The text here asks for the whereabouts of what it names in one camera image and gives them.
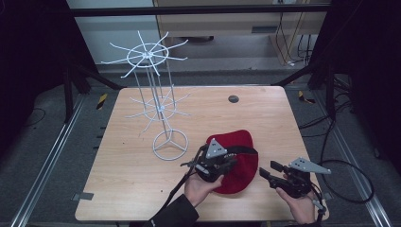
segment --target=yellow marker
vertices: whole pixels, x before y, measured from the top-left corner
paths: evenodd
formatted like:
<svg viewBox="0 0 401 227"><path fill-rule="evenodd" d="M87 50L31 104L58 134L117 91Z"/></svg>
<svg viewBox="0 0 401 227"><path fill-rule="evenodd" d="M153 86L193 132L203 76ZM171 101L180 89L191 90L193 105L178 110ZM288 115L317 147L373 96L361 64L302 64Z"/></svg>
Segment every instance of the yellow marker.
<svg viewBox="0 0 401 227"><path fill-rule="evenodd" d="M105 100L106 100L106 97L107 97L107 94L103 94L103 95L100 97L100 99L99 99L99 101L98 101L98 103L97 103L97 106L96 106L96 109L97 109L97 110L101 110L101 108L103 107L103 104L104 104L104 102L105 102Z"/></svg>

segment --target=hand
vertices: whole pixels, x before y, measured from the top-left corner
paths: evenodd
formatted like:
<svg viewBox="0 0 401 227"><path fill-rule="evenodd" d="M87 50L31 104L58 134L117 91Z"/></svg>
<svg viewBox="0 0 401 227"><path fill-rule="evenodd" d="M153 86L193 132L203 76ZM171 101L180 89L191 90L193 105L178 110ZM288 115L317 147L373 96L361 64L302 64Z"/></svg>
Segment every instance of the hand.
<svg viewBox="0 0 401 227"><path fill-rule="evenodd" d="M282 188L277 187L276 192L278 195L287 202L292 216L298 224L310 224L315 222L315 205L312 203L314 194L310 191L305 197L298 199L292 198Z"/></svg>
<svg viewBox="0 0 401 227"><path fill-rule="evenodd" d="M221 186L224 175L218 177L213 183L204 181L197 173L192 174L185 182L184 194L194 207L206 199L215 188Z"/></svg>

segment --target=wooden table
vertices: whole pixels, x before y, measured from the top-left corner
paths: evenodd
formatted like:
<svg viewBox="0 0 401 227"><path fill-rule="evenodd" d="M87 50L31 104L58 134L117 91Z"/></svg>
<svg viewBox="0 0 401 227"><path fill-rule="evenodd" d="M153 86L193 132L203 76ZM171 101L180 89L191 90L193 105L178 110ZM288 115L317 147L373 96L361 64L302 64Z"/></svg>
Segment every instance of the wooden table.
<svg viewBox="0 0 401 227"><path fill-rule="evenodd" d="M151 98L149 88L142 92ZM173 129L187 136L187 153L175 161L159 159L152 143L163 131L162 122L152 122L142 132L148 117L126 117L144 111L143 104L132 101L141 100L139 90L121 90L84 188L94 196L80 200L78 220L148 220L188 170L180 164L190 161L212 134L249 131L259 152L259 166L275 176L282 173L270 168L271 160L287 165L300 156L308 158L282 87L175 87L174 95L176 101L189 95L177 102L180 113L168 119ZM237 103L228 100L232 95L239 97ZM174 150L166 152L173 155ZM314 174L312 182L317 183ZM258 173L243 191L229 196L212 193L197 210L201 221L292 219L287 204Z"/></svg>

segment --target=black cable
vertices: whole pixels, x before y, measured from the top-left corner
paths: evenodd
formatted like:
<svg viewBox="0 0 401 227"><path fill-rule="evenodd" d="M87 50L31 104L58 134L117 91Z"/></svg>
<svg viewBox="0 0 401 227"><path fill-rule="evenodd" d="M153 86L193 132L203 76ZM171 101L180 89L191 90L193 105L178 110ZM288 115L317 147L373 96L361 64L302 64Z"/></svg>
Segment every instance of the black cable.
<svg viewBox="0 0 401 227"><path fill-rule="evenodd" d="M302 60L297 60L297 61L304 61L304 65L308 65L309 64L309 60L311 55L309 55L309 52L312 52L313 50L310 50L310 44L311 44L311 38L312 35L308 35L307 38L307 44L306 44L306 50L301 49L300 47L302 46L302 40L304 39L304 35L301 35L300 41L298 42L298 53L297 56L299 58L302 58Z"/></svg>
<svg viewBox="0 0 401 227"><path fill-rule="evenodd" d="M319 136L324 136L325 133L322 134L315 134L315 135L303 135L303 138L312 138L312 137L319 137Z"/></svg>
<svg viewBox="0 0 401 227"><path fill-rule="evenodd" d="M279 31L281 31L281 34L282 34L282 36L283 36L284 44L285 44L285 46L286 46L286 51L287 51L287 54L288 54L289 58L292 60L293 63L298 62L298 61L301 61L301 60L294 60L294 59L291 57L291 55L289 54L288 44L287 44L287 40L286 40L286 35L284 34L284 30L283 30L283 12L280 12L280 20L279 20L279 24L278 24L278 27L277 27L277 30L276 30L276 33L275 33L275 40L276 40L277 48L278 48L278 50L280 51L280 55L281 55L281 57L282 57L282 59L283 59L283 62L286 63L286 62L285 62L286 59L284 58L283 52L281 51L281 48L280 48L280 46L279 46L279 44L278 44L278 32L279 32Z"/></svg>
<svg viewBox="0 0 401 227"><path fill-rule="evenodd" d="M367 199L365 199L365 200L353 200L353 199L349 199L349 198L346 198L346 197L342 196L339 192L337 192L336 190L334 190L333 187L331 187L331 185L327 182L325 176L322 175L322 178L323 178L323 181L324 181L325 185L326 185L327 188L328 188L331 192L333 192L336 196L338 196L339 198L341 198L341 199L343 199L343 200L345 200L345 201L349 201L349 202L351 202L351 203L357 203L357 204L366 203L366 202L370 201L370 200L374 197L374 195L375 195L375 187L374 187L374 184L372 183L372 180L371 180L360 168L358 168L357 166L355 166L355 165L353 165L353 164L350 164L350 163L348 163L348 162L345 162L345 161L342 161L342 160L337 160L337 159L328 159L328 160L320 161L320 162L319 162L319 165L320 165L320 166L323 166L323 164L325 164L325 163L339 163L339 164L344 164L344 165L346 165L346 166L350 166L350 167L352 167L353 169L356 169L360 174L362 174L362 176L363 176L366 180L368 180L369 186L371 187L371 194L369 195L369 197L368 197Z"/></svg>
<svg viewBox="0 0 401 227"><path fill-rule="evenodd" d="M315 196L318 198L319 204L322 206L322 208L319 208L318 210L318 217L316 219L316 222L322 222L323 219L323 215L325 214L326 208L323 205L323 195L322 195L322 191L321 189L315 185L314 183L312 183L311 189L313 191L313 193L315 194Z"/></svg>
<svg viewBox="0 0 401 227"><path fill-rule="evenodd" d="M342 111L345 107L350 105L350 103L351 103L350 101L346 101L346 102L342 103L341 105L339 105L339 107L336 108L336 113ZM312 120L311 121L311 122L313 122L312 124L309 122L309 123L306 123L306 125L307 125L307 127L311 127L313 125L316 125L316 124L322 122L326 118L328 118L328 116L319 117L319 118L317 118L315 120ZM369 186L371 187L371 194L365 200L353 200L353 199L346 198L345 196L341 195L339 192L334 190L333 187L327 182L324 174L322 174L323 182L333 194L335 194L336 196L338 196L339 198L341 198L341 199L343 199L345 201L349 201L351 203L357 203L357 204L366 203L366 202L370 201L373 198L373 196L375 195L375 188L374 188L374 185L372 183L372 180L360 168L358 168L357 166L355 166L353 164L350 164L350 163L342 161L342 160L337 160L337 159L329 159L329 160L324 160L323 159L325 146L326 146L327 140L328 140L328 136L329 136L330 132L334 129L335 122L336 122L335 120L332 120L330 122L330 125L329 125L329 127L327 129L327 132L324 134L323 146L322 146L322 150L321 150L321 158L320 158L320 161L319 161L318 165L322 166L325 163L340 163L340 164L348 165L348 166L356 169L369 182Z"/></svg>

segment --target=red cap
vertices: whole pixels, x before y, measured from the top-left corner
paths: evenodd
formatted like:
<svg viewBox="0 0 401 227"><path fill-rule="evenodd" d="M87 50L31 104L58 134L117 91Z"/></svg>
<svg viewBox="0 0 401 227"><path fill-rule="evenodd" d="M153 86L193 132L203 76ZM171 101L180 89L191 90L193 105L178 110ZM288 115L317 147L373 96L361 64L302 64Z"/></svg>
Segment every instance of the red cap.
<svg viewBox="0 0 401 227"><path fill-rule="evenodd" d="M257 171L259 158L253 148L253 140L248 131L233 131L209 136L207 144L215 138L228 153L235 153L236 164L223 178L221 187L215 189L220 194L234 194L245 189Z"/></svg>

